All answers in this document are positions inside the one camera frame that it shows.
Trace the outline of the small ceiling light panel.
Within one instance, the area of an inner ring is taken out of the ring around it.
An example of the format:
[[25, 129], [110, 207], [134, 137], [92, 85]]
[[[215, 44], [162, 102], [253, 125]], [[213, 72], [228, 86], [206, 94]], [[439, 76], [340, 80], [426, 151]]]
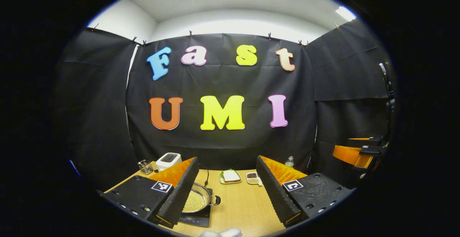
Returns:
[[353, 14], [345, 6], [339, 6], [338, 9], [335, 10], [335, 13], [344, 18], [346, 21], [352, 21], [356, 19], [356, 15]]

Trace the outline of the white divided dish with beans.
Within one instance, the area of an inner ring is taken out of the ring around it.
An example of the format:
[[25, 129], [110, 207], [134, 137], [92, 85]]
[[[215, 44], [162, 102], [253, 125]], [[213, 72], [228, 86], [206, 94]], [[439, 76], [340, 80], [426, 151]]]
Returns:
[[246, 173], [246, 181], [251, 185], [263, 186], [262, 180], [255, 171]]

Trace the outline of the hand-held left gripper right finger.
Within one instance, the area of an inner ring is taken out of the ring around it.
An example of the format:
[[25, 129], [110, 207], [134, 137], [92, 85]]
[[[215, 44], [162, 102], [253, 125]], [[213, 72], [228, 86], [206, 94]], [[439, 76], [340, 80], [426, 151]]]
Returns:
[[256, 160], [256, 171], [285, 227], [325, 213], [354, 191], [322, 173], [306, 175], [261, 155]]

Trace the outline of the black induction cooktop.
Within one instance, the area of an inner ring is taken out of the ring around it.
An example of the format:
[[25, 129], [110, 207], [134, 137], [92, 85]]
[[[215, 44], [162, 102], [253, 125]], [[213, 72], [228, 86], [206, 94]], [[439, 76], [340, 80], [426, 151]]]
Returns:
[[197, 200], [198, 194], [189, 193], [189, 197], [185, 204], [185, 212], [182, 212], [179, 222], [192, 224], [197, 227], [209, 227], [210, 214], [212, 205], [204, 206], [202, 210], [191, 213], [191, 209], [197, 207], [194, 201]]

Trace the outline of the white toaster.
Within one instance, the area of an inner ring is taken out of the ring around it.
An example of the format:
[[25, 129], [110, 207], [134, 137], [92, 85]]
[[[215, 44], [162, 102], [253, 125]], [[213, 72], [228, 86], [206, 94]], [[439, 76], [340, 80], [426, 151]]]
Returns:
[[180, 162], [182, 162], [181, 154], [165, 153], [162, 157], [156, 160], [155, 164], [156, 164], [157, 170], [161, 172]]

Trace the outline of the pile of soybeans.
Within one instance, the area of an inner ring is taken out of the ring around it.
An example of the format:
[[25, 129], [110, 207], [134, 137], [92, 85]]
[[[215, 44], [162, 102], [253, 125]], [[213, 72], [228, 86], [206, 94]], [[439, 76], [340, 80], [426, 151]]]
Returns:
[[197, 191], [190, 191], [182, 213], [195, 213], [203, 209], [207, 204], [207, 198]]

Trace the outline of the sandwich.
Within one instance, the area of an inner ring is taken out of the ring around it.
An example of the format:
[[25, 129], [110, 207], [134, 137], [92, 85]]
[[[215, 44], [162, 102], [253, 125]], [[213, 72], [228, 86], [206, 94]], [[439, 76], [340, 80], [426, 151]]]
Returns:
[[228, 169], [228, 170], [223, 171], [221, 174], [222, 174], [223, 181], [225, 183], [240, 181], [240, 176], [235, 170]]

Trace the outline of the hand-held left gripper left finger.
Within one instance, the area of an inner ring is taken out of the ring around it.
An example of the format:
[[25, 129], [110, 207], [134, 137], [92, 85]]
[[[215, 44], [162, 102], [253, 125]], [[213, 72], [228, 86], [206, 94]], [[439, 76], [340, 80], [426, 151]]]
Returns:
[[102, 197], [135, 217], [173, 228], [198, 172], [193, 157], [149, 177], [132, 176]]

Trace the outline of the pale sandwich plate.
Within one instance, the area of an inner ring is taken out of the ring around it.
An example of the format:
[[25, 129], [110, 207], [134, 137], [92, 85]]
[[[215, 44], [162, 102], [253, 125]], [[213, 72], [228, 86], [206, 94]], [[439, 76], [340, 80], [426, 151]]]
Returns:
[[218, 177], [219, 182], [220, 182], [221, 184], [233, 184], [233, 183], [240, 183], [240, 182], [242, 181], [242, 177], [240, 176], [240, 173], [238, 173], [238, 172], [236, 171], [236, 172], [238, 173], [238, 175], [240, 176], [240, 181], [238, 181], [238, 182], [228, 182], [228, 183], [225, 183], [225, 182], [223, 181], [223, 178], [222, 178], [222, 174], [221, 174], [222, 172], [223, 172], [223, 171], [221, 171], [221, 172], [219, 173], [219, 177]]

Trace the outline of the steel pot with black handles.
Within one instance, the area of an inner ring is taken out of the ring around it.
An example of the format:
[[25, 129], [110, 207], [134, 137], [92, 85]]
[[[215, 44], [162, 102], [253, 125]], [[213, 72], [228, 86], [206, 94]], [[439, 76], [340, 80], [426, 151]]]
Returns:
[[197, 191], [207, 198], [207, 205], [217, 206], [221, 203], [221, 198], [216, 195], [212, 195], [212, 191], [209, 188], [205, 188], [198, 183], [192, 185], [191, 191]]

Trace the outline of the black backdrop cloth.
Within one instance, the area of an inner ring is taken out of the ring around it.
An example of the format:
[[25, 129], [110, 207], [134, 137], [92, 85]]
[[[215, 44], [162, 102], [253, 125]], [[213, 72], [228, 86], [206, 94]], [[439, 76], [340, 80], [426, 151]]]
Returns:
[[388, 131], [386, 50], [358, 20], [306, 47], [207, 34], [138, 45], [84, 29], [63, 50], [53, 133], [76, 170], [105, 191], [165, 153], [210, 170], [255, 168], [258, 155], [355, 188], [366, 168], [332, 155]]

